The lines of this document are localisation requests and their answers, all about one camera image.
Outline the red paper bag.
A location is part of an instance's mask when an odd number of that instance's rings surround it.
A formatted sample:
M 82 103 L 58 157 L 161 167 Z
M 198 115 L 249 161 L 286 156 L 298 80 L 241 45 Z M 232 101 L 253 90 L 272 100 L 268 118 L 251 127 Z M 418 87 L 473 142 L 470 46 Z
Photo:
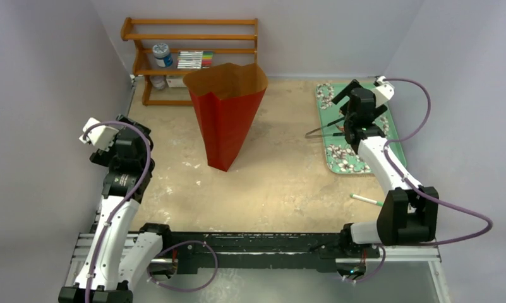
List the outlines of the red paper bag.
M 183 78 L 203 138 L 207 164 L 228 171 L 248 135 L 268 87 L 256 63 L 225 63 Z

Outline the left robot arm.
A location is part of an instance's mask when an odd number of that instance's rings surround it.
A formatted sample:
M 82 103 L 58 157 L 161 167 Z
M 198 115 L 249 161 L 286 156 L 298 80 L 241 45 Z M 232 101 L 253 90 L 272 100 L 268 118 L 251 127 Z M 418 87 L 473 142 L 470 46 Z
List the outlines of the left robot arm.
M 95 147 L 90 161 L 107 168 L 107 174 L 88 255 L 74 282 L 61 288 L 58 302 L 132 302 L 153 255 L 166 258 L 172 253 L 170 228 L 159 223 L 146 223 L 139 244 L 123 252 L 155 168 L 150 133 L 124 115 L 107 122 L 90 118 L 84 125 L 80 141 Z

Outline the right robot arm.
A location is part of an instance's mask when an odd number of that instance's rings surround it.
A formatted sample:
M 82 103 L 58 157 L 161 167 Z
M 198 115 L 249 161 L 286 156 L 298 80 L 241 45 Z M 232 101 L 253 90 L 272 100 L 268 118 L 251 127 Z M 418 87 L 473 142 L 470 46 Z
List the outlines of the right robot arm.
M 415 179 L 392 153 L 389 141 L 376 119 L 387 111 L 394 87 L 383 77 L 367 89 L 352 80 L 333 99 L 344 116 L 344 136 L 354 153 L 367 164 L 385 193 L 378 218 L 372 222 L 349 223 L 340 239 L 341 252 L 354 257 L 365 244 L 415 245 L 432 241 L 437 228 L 438 197 L 434 187 Z

